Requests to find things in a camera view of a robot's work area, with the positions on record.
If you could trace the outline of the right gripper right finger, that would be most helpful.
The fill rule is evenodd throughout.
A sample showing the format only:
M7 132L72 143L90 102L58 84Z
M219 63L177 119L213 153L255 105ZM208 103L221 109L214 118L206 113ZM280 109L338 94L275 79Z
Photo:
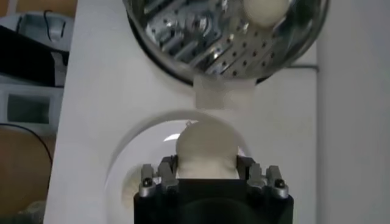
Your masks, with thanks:
M271 165L263 174L259 163L253 158L238 155L236 157L236 170L240 180L244 180L251 189L261 193L266 191L278 200L289 197L289 187L282 178L279 166Z

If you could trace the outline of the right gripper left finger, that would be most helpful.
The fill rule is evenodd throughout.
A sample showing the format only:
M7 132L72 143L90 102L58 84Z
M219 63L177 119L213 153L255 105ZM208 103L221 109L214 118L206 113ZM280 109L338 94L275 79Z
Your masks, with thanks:
M177 162L177 155L162 158L156 173L151 164L143 164L138 195L143 198L153 197L155 195L157 184L154 178L159 178L163 193L173 192L175 194L179 189L179 180L176 178Z

